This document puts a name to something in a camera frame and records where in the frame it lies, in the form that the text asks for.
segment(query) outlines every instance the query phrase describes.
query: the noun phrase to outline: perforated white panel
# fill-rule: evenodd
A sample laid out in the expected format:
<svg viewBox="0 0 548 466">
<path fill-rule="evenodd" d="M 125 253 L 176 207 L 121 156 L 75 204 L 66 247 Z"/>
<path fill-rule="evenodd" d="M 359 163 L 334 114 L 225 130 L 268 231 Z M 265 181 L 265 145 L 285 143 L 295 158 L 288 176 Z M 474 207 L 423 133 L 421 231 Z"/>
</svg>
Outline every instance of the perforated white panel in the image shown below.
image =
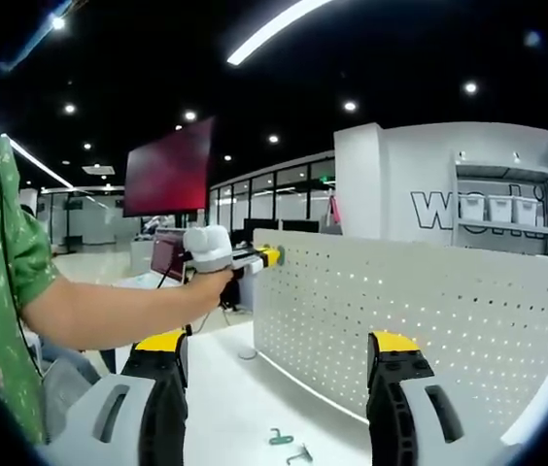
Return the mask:
<svg viewBox="0 0 548 466">
<path fill-rule="evenodd" d="M 372 330 L 416 341 L 501 431 L 548 373 L 548 259 L 273 230 L 256 241 L 286 251 L 257 279 L 257 349 L 354 413 Z"/>
</svg>

